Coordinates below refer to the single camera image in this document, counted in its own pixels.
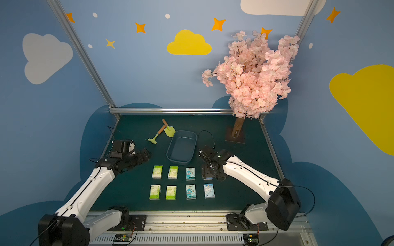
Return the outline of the blue pocket tissue pack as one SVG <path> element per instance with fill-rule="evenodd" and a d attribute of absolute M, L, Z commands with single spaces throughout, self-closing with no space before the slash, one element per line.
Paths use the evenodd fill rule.
<path fill-rule="evenodd" d="M 186 181 L 194 181 L 194 180 L 196 180 L 195 168 L 187 168 L 186 169 Z"/>

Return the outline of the green pocket tissue pack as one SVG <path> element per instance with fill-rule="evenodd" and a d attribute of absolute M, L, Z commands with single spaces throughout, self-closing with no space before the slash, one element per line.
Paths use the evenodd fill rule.
<path fill-rule="evenodd" d="M 153 179 L 161 179 L 163 172 L 163 166 L 154 166 L 152 171 L 152 178 Z"/>

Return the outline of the blue plastic storage box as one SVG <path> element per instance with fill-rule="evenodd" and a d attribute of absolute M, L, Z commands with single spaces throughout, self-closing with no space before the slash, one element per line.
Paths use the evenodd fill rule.
<path fill-rule="evenodd" d="M 195 152 L 197 144 L 197 135 L 191 131 L 177 131 L 168 147 L 167 159 L 176 165 L 187 166 Z"/>

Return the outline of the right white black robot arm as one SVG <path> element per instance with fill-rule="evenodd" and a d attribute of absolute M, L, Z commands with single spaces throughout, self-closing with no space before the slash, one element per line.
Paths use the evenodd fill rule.
<path fill-rule="evenodd" d="M 279 180 L 265 175 L 225 149 L 217 152 L 215 148 L 206 146 L 199 151 L 199 157 L 204 162 L 204 179 L 224 181 L 227 177 L 233 177 L 263 199 L 260 204 L 246 205 L 239 214 L 229 213 L 227 217 L 231 230 L 252 230 L 269 220 L 277 229 L 287 231 L 295 218 L 308 215 L 316 206 L 316 196 L 312 190 L 299 186 L 313 196 L 312 207 L 306 212 L 300 211 L 302 204 L 296 191 L 297 185 L 286 178 Z"/>

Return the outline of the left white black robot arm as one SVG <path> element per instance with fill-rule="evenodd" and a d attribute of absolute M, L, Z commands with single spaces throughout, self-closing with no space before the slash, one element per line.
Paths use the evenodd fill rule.
<path fill-rule="evenodd" d="M 126 207 L 113 207 L 86 221 L 90 209 L 105 188 L 121 173 L 148 162 L 147 149 L 131 150 L 116 158 L 103 158 L 74 196 L 53 215 L 44 215 L 38 223 L 40 246 L 87 246 L 112 228 L 128 228 L 131 224 Z"/>

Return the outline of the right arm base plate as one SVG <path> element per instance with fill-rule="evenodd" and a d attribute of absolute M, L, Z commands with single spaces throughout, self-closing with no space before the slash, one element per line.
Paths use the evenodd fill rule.
<path fill-rule="evenodd" d="M 236 213 L 229 213 L 226 215 L 226 225 L 229 231 L 268 231 L 266 222 L 252 224 L 244 216 L 240 216 Z"/>

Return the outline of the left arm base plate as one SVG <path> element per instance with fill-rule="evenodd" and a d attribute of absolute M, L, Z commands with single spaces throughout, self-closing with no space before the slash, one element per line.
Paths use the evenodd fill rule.
<path fill-rule="evenodd" d="M 108 231 L 144 231 L 147 215 L 129 215 L 127 222 L 108 229 Z"/>

